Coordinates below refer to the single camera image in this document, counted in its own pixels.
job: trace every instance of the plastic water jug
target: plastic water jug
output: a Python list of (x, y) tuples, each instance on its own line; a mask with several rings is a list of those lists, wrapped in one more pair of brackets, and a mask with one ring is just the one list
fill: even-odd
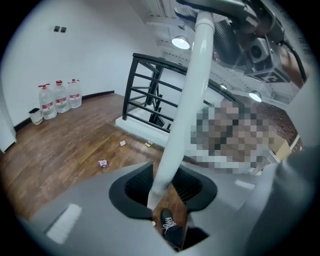
[(43, 118), (48, 120), (57, 116), (54, 97), (50, 90), (47, 89), (47, 84), (39, 85), (42, 90), (39, 92), (39, 103), (42, 110)]
[(68, 85), (68, 95), (70, 108), (76, 109), (81, 106), (82, 95), (79, 86), (79, 80), (72, 79), (71, 83)]
[(61, 80), (56, 81), (54, 96), (56, 111), (58, 113), (67, 112), (70, 109), (67, 98), (67, 89), (64, 87)]

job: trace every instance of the black shoe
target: black shoe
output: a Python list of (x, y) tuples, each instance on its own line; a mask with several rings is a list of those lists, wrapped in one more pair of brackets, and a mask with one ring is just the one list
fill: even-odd
[(177, 226), (177, 223), (175, 223), (171, 211), (167, 208), (162, 210), (160, 221), (162, 224), (162, 235), (164, 239), (169, 242), (173, 249), (179, 251), (183, 243), (183, 227)]

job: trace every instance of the staircase railing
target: staircase railing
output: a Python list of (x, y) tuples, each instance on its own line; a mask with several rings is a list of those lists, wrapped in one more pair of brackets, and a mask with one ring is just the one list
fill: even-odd
[[(147, 69), (151, 70), (152, 76), (149, 77), (149, 76), (137, 73), (136, 71), (137, 71), (138, 64), (141, 64), (144, 67), (146, 67)], [(170, 102), (168, 100), (163, 99), (163, 96), (161, 94), (159, 94), (159, 84), (164, 85), (166, 87), (169, 87), (169, 88), (174, 89), (179, 92), (182, 92), (183, 89), (176, 87), (172, 84), (169, 84), (167, 82), (161, 81), (161, 75), (163, 73), (164, 68), (168, 69), (168, 70), (175, 71), (175, 72), (180, 73), (182, 75), (186, 75), (187, 70), (188, 70), (185, 66), (176, 64), (174, 62), (165, 60), (163, 58), (153, 57), (153, 56), (139, 54), (139, 53), (133, 54), (133, 60), (132, 60), (132, 64), (131, 64), (131, 68), (130, 68), (130, 72), (129, 72), (129, 76), (128, 76), (128, 81), (127, 81), (127, 85), (126, 85), (125, 96), (124, 96), (124, 103), (123, 103), (123, 110), (122, 110), (122, 119), (123, 120), (127, 120), (127, 117), (131, 117), (131, 118), (136, 119), (138, 121), (141, 121), (147, 125), (155, 127), (157, 129), (160, 129), (164, 132), (167, 132), (167, 133), (170, 132), (169, 129), (163, 128), (160, 125), (157, 125), (157, 118), (159, 118), (159, 117), (167, 119), (171, 122), (174, 121), (173, 118), (160, 113), (160, 110), (161, 110), (160, 103), (163, 102), (163, 103), (169, 104), (175, 108), (177, 108), (178, 105), (173, 102)], [(150, 81), (149, 86), (133, 86), (135, 77), (149, 80)], [(210, 89), (218, 92), (219, 94), (224, 96), (229, 101), (237, 102), (240, 104), (239, 100), (236, 97), (234, 97), (230, 92), (223, 90), (219, 84), (212, 81), (211, 79), (209, 79), (209, 81), (208, 81), (208, 87)], [(142, 95), (131, 98), (132, 91), (136, 92), (136, 93), (140, 93)], [(136, 102), (136, 100), (143, 99), (143, 98), (145, 98), (144, 102), (142, 102), (142, 103)], [(213, 105), (210, 102), (208, 102), (206, 100), (204, 100), (203, 102), (206, 105), (208, 105), (209, 107), (213, 107)], [(153, 109), (150, 109), (147, 107), (152, 104), (153, 104)], [(151, 119), (151, 120), (149, 119), (149, 121), (147, 121), (147, 120), (144, 120), (140, 117), (137, 117), (135, 115), (130, 114), (128, 112), (128, 105), (133, 105), (137, 108), (140, 108), (140, 109), (143, 109), (145, 111), (150, 112), (152, 114), (153, 119)]]

